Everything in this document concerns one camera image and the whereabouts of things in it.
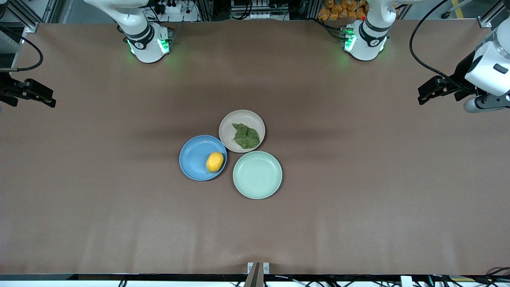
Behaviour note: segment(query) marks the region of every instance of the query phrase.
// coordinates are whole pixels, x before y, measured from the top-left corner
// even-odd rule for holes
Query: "lemon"
[[[210,173],[215,173],[220,170],[221,165],[223,164],[223,155],[220,152],[214,152],[209,155],[207,159],[207,170]]]

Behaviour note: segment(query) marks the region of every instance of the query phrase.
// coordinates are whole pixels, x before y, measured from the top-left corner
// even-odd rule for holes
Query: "brown table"
[[[4,105],[1,273],[483,274],[510,264],[507,111],[425,106],[433,74],[397,21],[371,62],[313,22],[181,25],[143,64],[115,25],[41,25],[33,77],[57,107]],[[427,21],[416,52],[451,73],[487,30]],[[37,57],[24,45],[19,66]],[[209,182],[181,173],[182,145],[257,112],[284,180],[266,200],[234,187],[240,154]]]

